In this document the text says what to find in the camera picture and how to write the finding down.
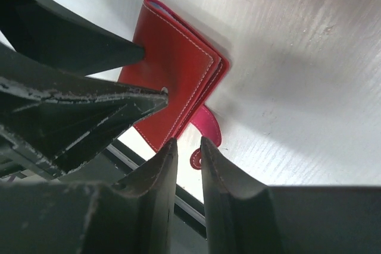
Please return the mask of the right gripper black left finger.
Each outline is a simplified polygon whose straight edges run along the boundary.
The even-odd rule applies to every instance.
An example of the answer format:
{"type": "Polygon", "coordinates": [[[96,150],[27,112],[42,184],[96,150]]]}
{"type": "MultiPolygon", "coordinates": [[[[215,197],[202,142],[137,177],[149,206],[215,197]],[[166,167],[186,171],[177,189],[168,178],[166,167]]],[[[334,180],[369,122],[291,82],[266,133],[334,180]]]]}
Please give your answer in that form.
{"type": "MultiPolygon", "coordinates": [[[[169,146],[177,149],[176,139],[155,156],[169,146]]],[[[136,205],[100,182],[2,183],[1,252],[168,253],[170,232],[146,234],[136,205]]]]}

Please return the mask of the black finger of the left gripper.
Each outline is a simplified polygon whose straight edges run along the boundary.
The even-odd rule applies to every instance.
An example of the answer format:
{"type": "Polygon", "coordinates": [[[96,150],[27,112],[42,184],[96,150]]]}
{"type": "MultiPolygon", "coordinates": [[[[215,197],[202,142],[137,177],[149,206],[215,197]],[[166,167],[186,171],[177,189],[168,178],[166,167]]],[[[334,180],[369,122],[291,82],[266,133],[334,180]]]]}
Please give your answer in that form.
{"type": "Polygon", "coordinates": [[[143,47],[53,0],[1,0],[1,32],[17,52],[72,73],[112,70],[145,55],[143,47]]]}
{"type": "Polygon", "coordinates": [[[167,103],[164,92],[77,76],[1,46],[1,160],[41,176],[78,170],[167,103]]]}

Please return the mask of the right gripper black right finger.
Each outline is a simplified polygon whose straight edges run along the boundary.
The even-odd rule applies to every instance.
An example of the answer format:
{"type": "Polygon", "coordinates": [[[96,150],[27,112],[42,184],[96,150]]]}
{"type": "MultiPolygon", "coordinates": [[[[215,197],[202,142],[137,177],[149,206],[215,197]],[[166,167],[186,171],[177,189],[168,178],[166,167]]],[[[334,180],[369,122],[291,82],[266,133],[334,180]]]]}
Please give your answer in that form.
{"type": "Polygon", "coordinates": [[[380,188],[268,186],[201,139],[210,253],[379,253],[380,188]]]}

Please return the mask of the red leather card holder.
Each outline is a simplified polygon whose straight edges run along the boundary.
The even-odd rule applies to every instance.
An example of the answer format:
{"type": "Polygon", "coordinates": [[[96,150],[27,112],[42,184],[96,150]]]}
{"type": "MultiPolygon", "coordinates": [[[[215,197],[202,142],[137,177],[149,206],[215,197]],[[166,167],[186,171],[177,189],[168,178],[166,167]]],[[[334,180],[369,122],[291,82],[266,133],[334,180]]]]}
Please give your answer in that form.
{"type": "Polygon", "coordinates": [[[216,147],[220,126],[205,101],[227,74],[229,61],[188,22],[159,0],[143,0],[133,43],[145,55],[121,69],[119,82],[166,89],[166,108],[135,124],[155,152],[178,139],[189,124],[216,147]]]}

